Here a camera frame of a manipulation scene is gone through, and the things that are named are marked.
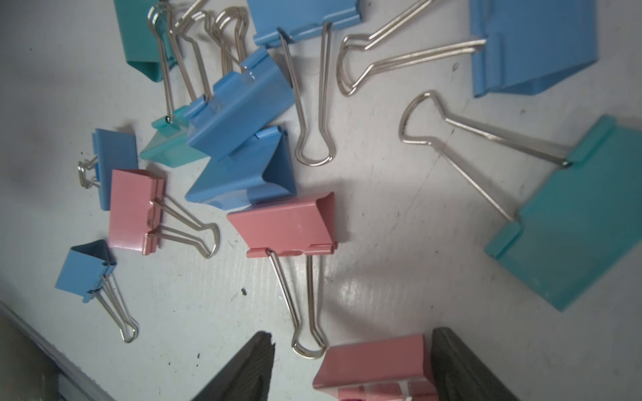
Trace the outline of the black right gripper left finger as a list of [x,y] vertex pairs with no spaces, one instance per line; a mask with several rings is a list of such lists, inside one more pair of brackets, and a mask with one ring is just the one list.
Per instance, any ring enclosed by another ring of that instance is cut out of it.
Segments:
[[272,334],[256,332],[193,400],[267,400],[274,359]]

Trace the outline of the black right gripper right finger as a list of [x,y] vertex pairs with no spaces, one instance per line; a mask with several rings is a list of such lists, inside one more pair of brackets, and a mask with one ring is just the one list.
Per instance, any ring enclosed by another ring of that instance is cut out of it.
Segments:
[[519,401],[449,327],[432,331],[431,368],[439,400]]

